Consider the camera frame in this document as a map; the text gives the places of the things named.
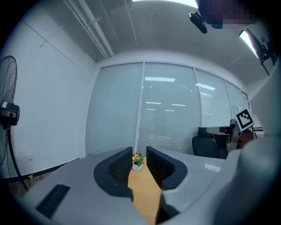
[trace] white wall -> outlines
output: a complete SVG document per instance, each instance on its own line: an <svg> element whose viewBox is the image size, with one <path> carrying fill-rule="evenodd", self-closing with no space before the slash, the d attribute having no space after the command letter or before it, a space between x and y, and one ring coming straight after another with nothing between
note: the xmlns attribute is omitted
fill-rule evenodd
<svg viewBox="0 0 281 225"><path fill-rule="evenodd" d="M14 103L21 114L12 139L22 174L32 172L28 154L33 156L33 172L86 155L86 120L98 67L59 26L44 4L38 4L18 23L1 52L0 58L14 56L18 67ZM6 165L0 168L9 177ZM11 176L16 176L9 165Z"/></svg>
<svg viewBox="0 0 281 225"><path fill-rule="evenodd" d="M247 85L248 99L251 101L253 97L262 89L265 83L268 81L269 76L265 74L262 79L253 78L252 83Z"/></svg>
<svg viewBox="0 0 281 225"><path fill-rule="evenodd" d="M97 63L97 66L106 67L110 65L117 65L130 62L166 62L192 66L220 76L242 89L243 92L247 93L244 83L230 71L205 59L180 52L163 50L129 51L105 59Z"/></svg>

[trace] window blinds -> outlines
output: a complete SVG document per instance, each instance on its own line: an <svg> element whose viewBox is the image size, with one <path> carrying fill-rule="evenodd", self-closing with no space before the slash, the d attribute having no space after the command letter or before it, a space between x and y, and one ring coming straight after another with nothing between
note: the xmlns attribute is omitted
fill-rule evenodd
<svg viewBox="0 0 281 225"><path fill-rule="evenodd" d="M226 84L231 102L232 118L235 118L236 114L244 109L242 93L238 87L228 81L226 81Z"/></svg>
<svg viewBox="0 0 281 225"><path fill-rule="evenodd" d="M101 69L90 103L87 154L134 147L141 74L142 63Z"/></svg>
<svg viewBox="0 0 281 225"><path fill-rule="evenodd" d="M201 109L193 68L146 63L137 152L152 145L193 154L192 138L201 126Z"/></svg>
<svg viewBox="0 0 281 225"><path fill-rule="evenodd" d="M248 111L250 112L250 105L249 105L249 101L248 101L248 96L246 94L242 93L242 97L243 97L243 102L244 102L244 108L248 109Z"/></svg>
<svg viewBox="0 0 281 225"><path fill-rule="evenodd" d="M225 81L218 76L196 70L201 98L202 127L227 126L231 120Z"/></svg>

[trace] black cushion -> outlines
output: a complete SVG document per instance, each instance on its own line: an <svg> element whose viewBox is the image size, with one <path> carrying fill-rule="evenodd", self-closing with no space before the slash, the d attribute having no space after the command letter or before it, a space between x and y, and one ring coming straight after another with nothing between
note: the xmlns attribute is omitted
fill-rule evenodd
<svg viewBox="0 0 281 225"><path fill-rule="evenodd" d="M228 156L228 151L224 149L220 149L220 158L225 160L227 156Z"/></svg>
<svg viewBox="0 0 281 225"><path fill-rule="evenodd" d="M213 141L213 137L195 136L192 138L192 147L195 156L220 159L220 149Z"/></svg>
<svg viewBox="0 0 281 225"><path fill-rule="evenodd" d="M212 137L212 134L207 133L206 127L198 127L198 136L199 137Z"/></svg>

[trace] wooden surface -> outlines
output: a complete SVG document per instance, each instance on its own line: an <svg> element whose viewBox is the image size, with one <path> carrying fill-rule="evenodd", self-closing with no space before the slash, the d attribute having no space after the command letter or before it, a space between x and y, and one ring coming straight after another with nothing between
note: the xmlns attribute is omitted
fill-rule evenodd
<svg viewBox="0 0 281 225"><path fill-rule="evenodd" d="M150 224L155 224L161 189L146 165L146 157L140 172L131 170L128 187L133 190L133 204L136 209Z"/></svg>

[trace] frosted glass partition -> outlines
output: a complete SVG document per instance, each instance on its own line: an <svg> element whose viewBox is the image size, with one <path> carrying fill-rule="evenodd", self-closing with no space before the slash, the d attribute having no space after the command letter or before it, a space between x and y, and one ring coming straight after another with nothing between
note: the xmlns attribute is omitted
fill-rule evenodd
<svg viewBox="0 0 281 225"><path fill-rule="evenodd" d="M248 98L238 87L199 69L152 62L102 68L90 103L86 153L132 146L146 155L152 145L193 154L198 127L227 126L243 108L249 109Z"/></svg>
<svg viewBox="0 0 281 225"><path fill-rule="evenodd" d="M225 81L218 76L196 70L202 105L202 127L227 126L231 105Z"/></svg>
<svg viewBox="0 0 281 225"><path fill-rule="evenodd" d="M134 147L141 74L142 63L100 70L90 103L87 154Z"/></svg>
<svg viewBox="0 0 281 225"><path fill-rule="evenodd" d="M192 138L201 126L193 68L146 63L137 152L151 145L193 154Z"/></svg>
<svg viewBox="0 0 281 225"><path fill-rule="evenodd" d="M226 81L226 83L227 83L229 98L231 102L232 117L235 118L235 115L238 112L242 111L242 109L244 109L242 92L238 87L234 86L228 81Z"/></svg>
<svg viewBox="0 0 281 225"><path fill-rule="evenodd" d="M250 105L249 105L248 96L242 92L242 97L243 97L243 102L244 102L244 108L248 109L249 112L250 112Z"/></svg>

